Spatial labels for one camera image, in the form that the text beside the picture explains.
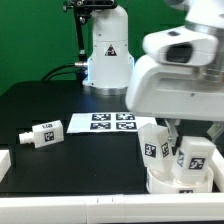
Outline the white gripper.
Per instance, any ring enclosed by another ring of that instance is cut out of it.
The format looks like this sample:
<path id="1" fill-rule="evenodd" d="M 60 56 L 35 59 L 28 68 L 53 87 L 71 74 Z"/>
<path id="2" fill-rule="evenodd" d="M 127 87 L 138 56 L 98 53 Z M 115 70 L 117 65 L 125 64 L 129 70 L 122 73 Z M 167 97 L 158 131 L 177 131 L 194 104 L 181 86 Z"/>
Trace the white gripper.
<path id="1" fill-rule="evenodd" d="M 224 84 L 197 79 L 193 68 L 161 65 L 148 55 L 135 64 L 126 106 L 137 116 L 168 118 L 173 154 L 181 142 L 179 119 L 219 121 L 207 131 L 212 140 L 224 133 Z"/>

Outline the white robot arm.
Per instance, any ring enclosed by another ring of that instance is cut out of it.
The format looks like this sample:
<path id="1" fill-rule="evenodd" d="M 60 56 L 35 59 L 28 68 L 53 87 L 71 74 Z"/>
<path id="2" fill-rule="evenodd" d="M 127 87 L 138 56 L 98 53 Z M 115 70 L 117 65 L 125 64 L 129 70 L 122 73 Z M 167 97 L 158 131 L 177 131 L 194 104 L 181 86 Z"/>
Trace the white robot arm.
<path id="1" fill-rule="evenodd" d="M 142 116 L 211 121 L 208 135 L 224 134 L 224 0 L 165 0 L 187 12 L 185 24 L 148 34 L 134 61 L 96 15 L 93 55 L 84 84 L 126 91 L 129 111 Z"/>

